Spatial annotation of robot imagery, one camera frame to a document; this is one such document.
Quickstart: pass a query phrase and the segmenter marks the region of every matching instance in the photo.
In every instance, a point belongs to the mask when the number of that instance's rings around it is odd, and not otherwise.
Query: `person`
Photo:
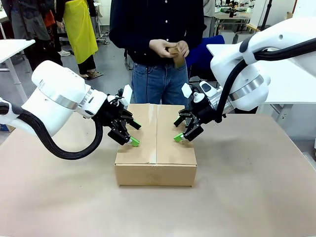
[[[202,41],[203,0],[112,0],[110,40],[134,61],[136,103],[186,106],[187,66],[175,68],[168,48],[186,57]]]
[[[64,18],[69,43],[79,67],[79,74],[86,80],[102,75],[96,71],[93,59],[94,53],[98,51],[98,45],[90,15],[96,16],[93,0],[57,0],[56,2],[57,25],[63,28]]]
[[[32,70],[45,60],[63,65],[55,49],[51,34],[48,33],[54,19],[46,25],[44,20],[49,16],[50,2],[39,0],[1,0],[4,10],[12,24],[16,39],[35,39],[35,43],[24,49]]]
[[[55,7],[53,7],[51,9],[51,12],[52,12],[54,18],[56,18]],[[60,44],[60,40],[59,40],[59,36],[58,36],[57,24],[53,24],[51,27],[52,27],[52,30],[53,30],[54,41],[55,41],[55,48],[56,48],[57,52],[60,54],[61,57],[70,56],[70,52],[67,52],[67,51],[65,51],[65,50],[63,50],[61,48],[61,44]]]
[[[203,0],[204,10],[204,24],[206,29],[203,32],[203,38],[210,37],[210,27],[212,23],[212,17],[215,14],[215,0]]]

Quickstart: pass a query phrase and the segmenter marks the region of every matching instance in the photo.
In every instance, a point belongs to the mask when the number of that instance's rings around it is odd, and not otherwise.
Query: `black pants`
[[[49,40],[35,39],[35,43],[24,49],[24,53],[29,60],[32,71],[34,71],[40,63],[46,60],[53,61],[61,66],[63,65],[59,53]]]
[[[95,63],[93,59],[93,55],[88,57],[83,63],[78,64],[79,73],[82,75],[87,74],[87,70],[95,69]]]
[[[51,12],[53,13],[54,18],[56,19],[56,12],[55,12],[55,10],[53,9]],[[53,24],[51,27],[52,27],[52,30],[53,30],[55,49],[57,50],[57,52],[60,52],[61,51],[61,45],[60,45],[58,31],[57,31],[57,24]]]

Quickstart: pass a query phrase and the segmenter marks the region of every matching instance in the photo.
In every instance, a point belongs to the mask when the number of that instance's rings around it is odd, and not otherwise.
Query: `blue object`
[[[175,68],[173,64],[144,66],[134,63],[132,88],[136,104],[162,104],[187,106],[188,99],[181,90],[188,83],[186,64]]]
[[[0,123],[0,131],[1,132],[10,132],[10,129],[8,128],[7,125]]]
[[[189,56],[186,58],[188,68],[193,64],[196,68],[207,70],[210,68],[210,62],[213,55],[207,49],[208,44],[225,44],[223,36],[214,36],[203,38],[202,43],[190,51]]]

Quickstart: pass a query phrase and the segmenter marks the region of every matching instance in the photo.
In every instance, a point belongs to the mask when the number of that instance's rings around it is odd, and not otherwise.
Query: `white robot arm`
[[[187,84],[183,86],[185,96],[190,97],[189,108],[179,112],[175,125],[184,120],[188,124],[186,131],[177,135],[175,141],[192,141],[203,132],[203,123],[213,120],[219,123],[235,108],[250,111],[264,103],[269,93],[270,77],[268,72],[253,65],[259,60],[293,58],[296,64],[316,76],[316,31],[308,27],[315,20],[316,17],[302,17],[280,22],[215,55],[211,69],[220,87],[215,89],[201,82],[203,93],[200,93],[196,89],[192,91]],[[271,47],[278,50],[265,51]]]
[[[41,63],[34,70],[32,81],[37,88],[21,107],[0,98],[0,123],[36,134],[50,152],[63,159],[79,159],[93,152],[102,140],[103,126],[111,128],[108,135],[119,144],[139,144],[125,127],[126,123],[136,129],[141,127],[134,121],[132,114],[124,109],[132,95],[129,85],[115,96],[107,95],[85,84],[84,79],[70,69],[51,61]],[[96,136],[85,150],[69,153],[61,150],[51,137],[74,111],[95,121]]]

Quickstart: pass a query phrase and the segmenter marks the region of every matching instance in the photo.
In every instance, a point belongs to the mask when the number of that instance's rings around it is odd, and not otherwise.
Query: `man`
[[[53,40],[47,31],[44,17],[49,13],[53,1],[1,0],[12,24],[15,39],[35,39],[35,43],[24,49],[30,66],[35,68],[45,60],[63,65]]]
[[[203,38],[210,37],[210,27],[212,22],[212,17],[215,14],[215,2],[216,0],[203,0],[203,9],[204,9],[204,24],[206,29],[203,32]]]
[[[187,66],[175,68],[168,48],[188,56],[202,40],[203,0],[112,0],[110,39],[134,61],[136,103],[187,105]]]

